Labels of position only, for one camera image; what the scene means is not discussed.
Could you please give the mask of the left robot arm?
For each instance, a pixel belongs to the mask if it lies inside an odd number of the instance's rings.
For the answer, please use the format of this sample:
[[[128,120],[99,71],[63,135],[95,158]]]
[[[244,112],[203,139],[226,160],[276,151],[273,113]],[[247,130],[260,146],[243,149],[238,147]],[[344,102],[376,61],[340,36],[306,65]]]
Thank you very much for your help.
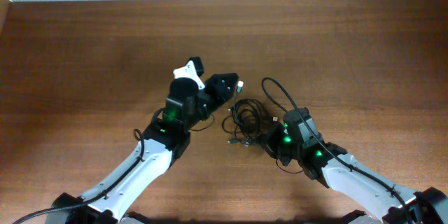
[[[138,196],[167,172],[190,143],[193,127],[229,101],[237,87],[236,73],[214,74],[204,85],[178,77],[169,86],[164,108],[147,126],[134,131],[138,144],[115,170],[79,197],[67,193],[54,202],[47,223],[147,223],[129,212]]]

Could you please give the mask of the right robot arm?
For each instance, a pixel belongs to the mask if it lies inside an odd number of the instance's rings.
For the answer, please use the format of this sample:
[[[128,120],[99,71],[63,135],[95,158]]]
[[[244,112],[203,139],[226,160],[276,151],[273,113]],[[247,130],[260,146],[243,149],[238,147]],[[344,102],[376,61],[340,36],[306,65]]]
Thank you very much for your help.
[[[361,164],[346,149],[326,142],[307,108],[286,112],[260,141],[282,165],[295,160],[303,173],[363,207],[349,223],[446,223],[447,196],[429,187],[418,191],[397,184]]]

